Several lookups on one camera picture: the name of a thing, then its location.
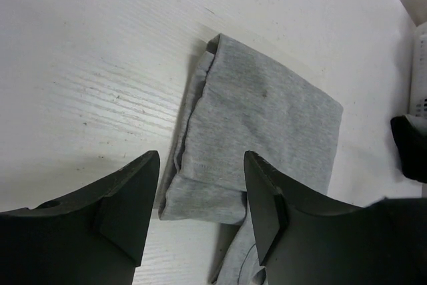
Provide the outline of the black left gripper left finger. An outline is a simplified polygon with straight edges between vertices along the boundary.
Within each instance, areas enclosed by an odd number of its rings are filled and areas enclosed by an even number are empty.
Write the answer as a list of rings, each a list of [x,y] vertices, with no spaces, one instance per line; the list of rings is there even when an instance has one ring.
[[[141,265],[159,154],[36,208],[1,214],[2,284],[131,284]]]

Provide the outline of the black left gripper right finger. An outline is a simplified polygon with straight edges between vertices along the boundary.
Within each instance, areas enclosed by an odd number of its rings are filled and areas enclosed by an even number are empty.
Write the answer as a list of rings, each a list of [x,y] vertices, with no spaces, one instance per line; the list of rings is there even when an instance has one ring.
[[[256,248],[270,284],[425,284],[426,199],[329,198],[246,152]]]

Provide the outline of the grey tank top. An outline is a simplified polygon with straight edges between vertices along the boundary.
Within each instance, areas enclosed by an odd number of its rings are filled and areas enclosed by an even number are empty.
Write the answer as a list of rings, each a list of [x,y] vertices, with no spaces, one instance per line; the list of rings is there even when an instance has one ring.
[[[207,44],[185,95],[159,216],[239,226],[212,284],[266,283],[246,198],[245,152],[325,194],[342,112],[321,89],[243,43],[220,34]]]

